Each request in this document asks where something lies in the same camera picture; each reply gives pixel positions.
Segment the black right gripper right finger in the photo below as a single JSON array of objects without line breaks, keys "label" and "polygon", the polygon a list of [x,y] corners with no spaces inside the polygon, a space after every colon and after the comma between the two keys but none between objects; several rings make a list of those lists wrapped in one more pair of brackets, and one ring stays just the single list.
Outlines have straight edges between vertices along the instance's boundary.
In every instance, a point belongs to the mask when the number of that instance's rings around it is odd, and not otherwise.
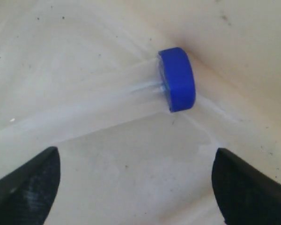
[{"label": "black right gripper right finger", "polygon": [[212,188],[227,225],[281,225],[281,184],[226,148],[216,152]]}]

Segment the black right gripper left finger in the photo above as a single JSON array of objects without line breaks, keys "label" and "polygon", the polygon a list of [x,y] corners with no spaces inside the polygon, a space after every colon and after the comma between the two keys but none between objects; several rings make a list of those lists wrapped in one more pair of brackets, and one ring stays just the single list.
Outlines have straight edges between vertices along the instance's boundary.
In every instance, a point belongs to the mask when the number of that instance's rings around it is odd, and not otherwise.
[{"label": "black right gripper left finger", "polygon": [[48,147],[0,179],[0,225],[45,223],[60,184],[60,155]]}]

